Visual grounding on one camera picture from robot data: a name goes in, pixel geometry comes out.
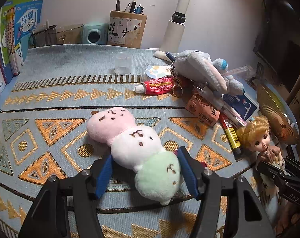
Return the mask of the round keychain mirror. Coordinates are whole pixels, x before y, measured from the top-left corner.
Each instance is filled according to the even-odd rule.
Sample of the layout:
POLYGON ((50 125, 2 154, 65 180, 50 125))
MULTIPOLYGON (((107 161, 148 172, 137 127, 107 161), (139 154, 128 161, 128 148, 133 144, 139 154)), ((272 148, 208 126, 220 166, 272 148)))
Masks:
POLYGON ((172 75, 171 73, 172 66, 170 65, 150 65, 145 66, 141 73, 142 82, 152 80, 152 79, 160 79, 164 77, 169 77, 172 75))

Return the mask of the blue book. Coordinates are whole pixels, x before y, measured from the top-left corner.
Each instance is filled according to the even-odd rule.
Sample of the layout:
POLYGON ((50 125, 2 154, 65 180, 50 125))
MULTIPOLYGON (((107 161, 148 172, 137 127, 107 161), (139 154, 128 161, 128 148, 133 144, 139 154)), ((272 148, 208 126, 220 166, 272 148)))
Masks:
POLYGON ((20 3, 14 7, 15 56, 20 66, 28 46, 29 34, 40 25, 43 0, 20 3))

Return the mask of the white desk lamp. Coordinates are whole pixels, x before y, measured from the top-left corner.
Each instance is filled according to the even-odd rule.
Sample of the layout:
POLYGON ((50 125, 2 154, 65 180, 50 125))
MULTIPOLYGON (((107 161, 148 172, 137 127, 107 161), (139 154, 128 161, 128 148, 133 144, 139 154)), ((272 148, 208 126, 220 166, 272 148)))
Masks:
POLYGON ((151 48, 154 51, 178 52, 179 45, 185 30, 186 12, 190 0, 178 0, 175 12, 171 16, 160 48, 151 48))

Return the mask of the black mesh basket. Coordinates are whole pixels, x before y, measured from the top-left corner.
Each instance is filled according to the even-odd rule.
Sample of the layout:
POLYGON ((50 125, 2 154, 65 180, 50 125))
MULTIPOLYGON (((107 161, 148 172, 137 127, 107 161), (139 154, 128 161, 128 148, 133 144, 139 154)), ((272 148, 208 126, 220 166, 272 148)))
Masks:
POLYGON ((32 34, 33 46, 43 47, 57 44, 56 25, 49 26, 46 29, 32 34))

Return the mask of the glass container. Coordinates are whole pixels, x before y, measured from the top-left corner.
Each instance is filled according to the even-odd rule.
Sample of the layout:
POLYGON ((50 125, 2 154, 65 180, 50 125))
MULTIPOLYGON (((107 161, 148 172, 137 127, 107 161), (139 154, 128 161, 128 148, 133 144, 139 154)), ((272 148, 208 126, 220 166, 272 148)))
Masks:
POLYGON ((83 27, 83 24, 74 24, 56 29, 57 44, 81 44, 83 27))

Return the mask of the blue patterned table mat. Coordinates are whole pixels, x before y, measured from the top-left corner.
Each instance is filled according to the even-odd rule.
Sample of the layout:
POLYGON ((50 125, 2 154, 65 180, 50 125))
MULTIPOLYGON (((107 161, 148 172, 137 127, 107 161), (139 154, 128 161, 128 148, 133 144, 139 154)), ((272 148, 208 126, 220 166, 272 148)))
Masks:
POLYGON ((72 177, 107 150, 87 134, 93 113, 128 108, 138 125, 153 128, 165 149, 184 146, 223 177, 246 177, 272 224, 284 204, 264 190, 252 157, 236 161, 220 124, 209 127, 185 108, 191 97, 137 95, 145 66, 162 65, 151 50, 96 45, 57 45, 28 51, 21 73, 0 107, 0 229, 17 237, 32 202, 50 175, 72 177), (114 73, 120 52, 131 73, 114 73))

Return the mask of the orange medicine box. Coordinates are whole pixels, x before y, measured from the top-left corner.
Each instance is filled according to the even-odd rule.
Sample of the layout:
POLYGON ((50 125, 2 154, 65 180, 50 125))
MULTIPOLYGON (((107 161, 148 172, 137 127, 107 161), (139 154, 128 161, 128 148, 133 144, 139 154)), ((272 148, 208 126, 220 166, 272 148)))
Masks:
POLYGON ((192 95, 185 108, 210 127, 219 119, 219 110, 199 94, 192 95))

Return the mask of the blonde doll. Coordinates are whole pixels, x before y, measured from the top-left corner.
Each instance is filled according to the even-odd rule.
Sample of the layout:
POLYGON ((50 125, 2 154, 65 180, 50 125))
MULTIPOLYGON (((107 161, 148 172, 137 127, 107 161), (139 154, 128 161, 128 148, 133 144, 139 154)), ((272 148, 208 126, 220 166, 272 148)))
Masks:
POLYGON ((237 129, 236 134, 244 149, 257 154, 256 169, 260 162, 265 162, 282 171, 285 170, 285 160, 280 147, 270 144, 270 125, 267 117, 252 117, 246 126, 237 129))

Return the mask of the grey bunny plush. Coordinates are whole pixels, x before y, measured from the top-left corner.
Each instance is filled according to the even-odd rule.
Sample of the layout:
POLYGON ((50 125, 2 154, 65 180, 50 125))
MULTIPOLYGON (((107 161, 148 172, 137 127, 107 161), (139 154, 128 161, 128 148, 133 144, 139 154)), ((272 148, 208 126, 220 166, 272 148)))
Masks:
POLYGON ((174 67, 179 75, 207 85, 216 97, 244 94, 243 84, 232 75, 227 75, 228 63, 224 59, 212 61, 208 53, 186 50, 177 55, 174 67))

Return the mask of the red ointment tube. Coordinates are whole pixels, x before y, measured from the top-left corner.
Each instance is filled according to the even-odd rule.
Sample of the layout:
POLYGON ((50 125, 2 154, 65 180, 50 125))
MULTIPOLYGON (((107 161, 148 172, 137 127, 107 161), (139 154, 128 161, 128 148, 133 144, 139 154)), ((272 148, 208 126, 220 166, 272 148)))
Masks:
POLYGON ((172 89, 173 79, 171 77, 164 77, 145 81, 142 84, 135 86, 134 92, 146 96, 156 96, 169 93, 172 89))

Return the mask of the teal mini printer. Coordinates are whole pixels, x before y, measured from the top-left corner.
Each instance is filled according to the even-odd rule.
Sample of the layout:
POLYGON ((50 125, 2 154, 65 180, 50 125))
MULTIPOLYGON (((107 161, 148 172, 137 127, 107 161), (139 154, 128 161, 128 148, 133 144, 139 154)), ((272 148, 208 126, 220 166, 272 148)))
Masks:
POLYGON ((85 24, 83 26, 82 43, 91 45, 106 45, 108 35, 108 23, 85 24))

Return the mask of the clear plastic cup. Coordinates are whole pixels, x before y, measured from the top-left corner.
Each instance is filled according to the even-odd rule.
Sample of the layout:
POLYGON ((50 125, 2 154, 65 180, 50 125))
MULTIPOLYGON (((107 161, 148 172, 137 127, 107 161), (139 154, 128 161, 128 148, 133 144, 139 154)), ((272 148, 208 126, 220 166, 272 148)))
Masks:
POLYGON ((117 75, 129 75, 131 73, 132 58, 128 53, 120 52, 115 58, 114 73, 117 75))

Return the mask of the brown pen holder box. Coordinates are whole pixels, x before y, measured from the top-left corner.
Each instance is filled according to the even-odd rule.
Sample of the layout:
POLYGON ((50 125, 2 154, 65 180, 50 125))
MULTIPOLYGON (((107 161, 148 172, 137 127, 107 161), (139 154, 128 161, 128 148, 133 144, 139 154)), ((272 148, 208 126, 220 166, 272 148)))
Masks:
POLYGON ((128 48, 141 48, 147 15, 111 11, 107 44, 128 48))

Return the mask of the green book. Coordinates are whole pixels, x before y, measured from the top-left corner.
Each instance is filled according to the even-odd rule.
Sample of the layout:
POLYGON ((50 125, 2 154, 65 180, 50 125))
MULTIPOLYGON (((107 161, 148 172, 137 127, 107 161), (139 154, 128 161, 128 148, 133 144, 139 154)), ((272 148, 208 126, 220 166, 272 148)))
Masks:
POLYGON ((19 10, 25 3, 32 1, 7 0, 0 8, 0 69, 6 83, 20 74, 22 59, 19 42, 23 35, 22 29, 29 21, 33 23, 35 17, 19 10))

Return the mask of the three colour dango plush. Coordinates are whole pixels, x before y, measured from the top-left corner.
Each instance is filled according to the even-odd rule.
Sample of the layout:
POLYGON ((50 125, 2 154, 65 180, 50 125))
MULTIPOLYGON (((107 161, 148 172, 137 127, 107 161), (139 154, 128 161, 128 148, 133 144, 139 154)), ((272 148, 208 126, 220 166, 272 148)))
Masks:
POLYGON ((157 132, 137 125, 126 108, 113 107, 91 116, 86 125, 93 140, 110 147, 115 163, 135 172, 135 188, 143 197, 168 205, 182 183, 181 166, 157 132))

